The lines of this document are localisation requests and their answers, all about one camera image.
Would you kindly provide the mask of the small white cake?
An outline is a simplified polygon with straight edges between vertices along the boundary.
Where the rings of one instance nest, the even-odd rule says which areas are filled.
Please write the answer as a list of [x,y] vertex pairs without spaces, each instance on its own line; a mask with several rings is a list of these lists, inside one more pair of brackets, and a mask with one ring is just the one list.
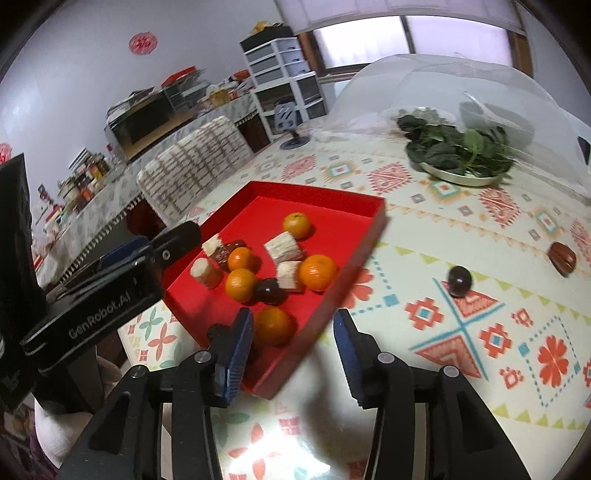
[[204,241],[204,243],[202,243],[201,245],[201,249],[202,251],[204,251],[205,255],[207,257],[213,257],[215,252],[219,249],[221,249],[224,246],[223,241],[221,240],[221,238],[219,237],[218,234],[214,234],[211,236],[211,238],[207,239],[206,241]]

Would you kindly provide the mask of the dark round plum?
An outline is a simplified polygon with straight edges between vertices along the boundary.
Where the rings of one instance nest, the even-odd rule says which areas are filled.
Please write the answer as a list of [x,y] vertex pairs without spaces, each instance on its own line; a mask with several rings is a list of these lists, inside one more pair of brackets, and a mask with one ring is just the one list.
[[276,278],[266,278],[256,284],[254,296],[263,304],[279,306],[286,299],[287,292],[280,288]]

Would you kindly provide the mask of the glossy red jujube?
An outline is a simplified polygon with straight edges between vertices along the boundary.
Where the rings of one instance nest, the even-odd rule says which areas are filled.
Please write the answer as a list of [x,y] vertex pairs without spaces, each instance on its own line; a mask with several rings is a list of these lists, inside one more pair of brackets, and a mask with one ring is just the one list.
[[553,242],[547,252],[548,258],[555,269],[563,276],[570,276],[577,265],[574,251],[561,242]]

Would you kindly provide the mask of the wrinkled red date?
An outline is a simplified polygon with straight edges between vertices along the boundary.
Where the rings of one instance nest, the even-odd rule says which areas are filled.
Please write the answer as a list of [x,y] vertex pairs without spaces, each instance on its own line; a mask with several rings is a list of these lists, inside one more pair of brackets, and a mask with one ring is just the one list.
[[217,265],[221,267],[223,271],[228,272],[229,255],[231,255],[231,253],[235,251],[235,249],[245,246],[246,244],[243,240],[235,240],[229,243],[222,244],[221,247],[218,247],[215,250],[213,259],[217,263]]

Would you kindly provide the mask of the small orange mandarin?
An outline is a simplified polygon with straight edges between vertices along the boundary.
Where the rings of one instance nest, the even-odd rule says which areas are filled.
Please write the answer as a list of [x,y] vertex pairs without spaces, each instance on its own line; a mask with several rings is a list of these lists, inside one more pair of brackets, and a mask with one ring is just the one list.
[[256,256],[247,247],[235,248],[228,255],[228,269],[230,271],[238,269],[252,270],[254,263],[256,263]]

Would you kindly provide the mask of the large orange mandarin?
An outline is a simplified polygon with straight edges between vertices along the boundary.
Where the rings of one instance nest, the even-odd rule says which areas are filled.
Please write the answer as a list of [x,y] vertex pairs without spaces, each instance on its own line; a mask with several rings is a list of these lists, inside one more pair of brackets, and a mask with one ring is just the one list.
[[338,274],[339,266],[331,257],[322,254],[308,256],[298,267],[298,277],[304,287],[324,292]]

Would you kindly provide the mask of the large white cake piece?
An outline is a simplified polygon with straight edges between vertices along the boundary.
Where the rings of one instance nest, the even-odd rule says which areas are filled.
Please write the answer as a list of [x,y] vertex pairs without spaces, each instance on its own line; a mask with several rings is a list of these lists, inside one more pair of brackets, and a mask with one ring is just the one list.
[[286,261],[298,261],[304,258],[304,253],[301,251],[297,240],[290,232],[283,231],[273,237],[263,245],[266,253],[269,254],[273,263],[279,265]]

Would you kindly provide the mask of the patterned chair back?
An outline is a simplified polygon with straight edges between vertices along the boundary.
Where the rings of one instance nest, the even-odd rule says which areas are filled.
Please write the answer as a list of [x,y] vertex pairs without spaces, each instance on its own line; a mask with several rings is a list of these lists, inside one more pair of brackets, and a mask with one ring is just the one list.
[[252,148],[235,123],[218,116],[148,162],[136,183],[160,220],[173,226],[252,158]]

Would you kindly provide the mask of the white cloth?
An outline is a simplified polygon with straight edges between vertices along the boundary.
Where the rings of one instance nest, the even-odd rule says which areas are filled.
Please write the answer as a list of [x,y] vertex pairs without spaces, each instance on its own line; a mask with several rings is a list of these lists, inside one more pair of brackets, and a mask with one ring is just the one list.
[[34,401],[35,433],[49,462],[60,468],[79,436],[92,419],[92,414],[54,414]]

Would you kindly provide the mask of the small fan stand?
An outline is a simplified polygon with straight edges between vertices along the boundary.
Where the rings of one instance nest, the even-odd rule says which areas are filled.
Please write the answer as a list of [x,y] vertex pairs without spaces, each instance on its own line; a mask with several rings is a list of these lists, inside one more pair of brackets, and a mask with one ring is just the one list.
[[290,139],[280,144],[281,150],[294,150],[310,142],[310,136],[301,135],[297,132],[297,108],[294,102],[277,104],[274,107],[273,120],[277,131],[290,134]]

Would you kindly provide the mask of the white drawer unit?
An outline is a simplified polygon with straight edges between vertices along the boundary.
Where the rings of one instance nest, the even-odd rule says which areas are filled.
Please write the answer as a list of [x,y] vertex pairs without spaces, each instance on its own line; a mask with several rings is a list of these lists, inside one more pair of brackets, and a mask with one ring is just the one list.
[[280,137],[274,109],[293,102],[297,124],[328,114],[318,75],[311,70],[301,43],[283,24],[273,24],[240,43],[254,88],[250,91],[270,140]]

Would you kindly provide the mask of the plate of spinach leaves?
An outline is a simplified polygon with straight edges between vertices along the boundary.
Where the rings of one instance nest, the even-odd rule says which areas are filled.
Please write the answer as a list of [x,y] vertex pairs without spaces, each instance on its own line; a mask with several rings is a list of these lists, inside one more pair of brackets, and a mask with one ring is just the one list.
[[409,140],[406,152],[419,165],[476,179],[504,175],[514,165],[504,128],[467,129],[430,124],[411,114],[397,119],[399,129]]

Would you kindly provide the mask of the grey bowl under cover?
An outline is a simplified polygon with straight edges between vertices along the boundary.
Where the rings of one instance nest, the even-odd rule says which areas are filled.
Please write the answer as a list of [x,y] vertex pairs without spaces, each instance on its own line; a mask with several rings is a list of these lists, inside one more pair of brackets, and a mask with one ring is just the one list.
[[468,128],[484,129],[487,131],[502,128],[511,147],[524,150],[534,139],[535,129],[526,118],[495,105],[485,105],[489,109],[486,113],[473,101],[459,104],[460,117]]

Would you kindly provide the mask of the white mesh food cover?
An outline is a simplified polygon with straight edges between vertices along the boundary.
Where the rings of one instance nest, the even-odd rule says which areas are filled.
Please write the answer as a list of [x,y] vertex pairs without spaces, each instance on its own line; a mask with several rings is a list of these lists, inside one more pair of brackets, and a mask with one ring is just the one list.
[[349,81],[324,127],[341,134],[385,134],[401,114],[427,108],[461,130],[503,128],[510,152],[526,169],[590,197],[590,169],[573,116],[512,67],[437,55],[386,57]]

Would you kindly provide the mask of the red paper wall decoration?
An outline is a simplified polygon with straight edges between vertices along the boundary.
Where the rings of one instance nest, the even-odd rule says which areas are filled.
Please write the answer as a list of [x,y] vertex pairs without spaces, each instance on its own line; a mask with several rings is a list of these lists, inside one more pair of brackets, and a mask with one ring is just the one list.
[[133,35],[128,48],[133,55],[144,56],[151,54],[158,46],[157,37],[151,32],[140,32]]

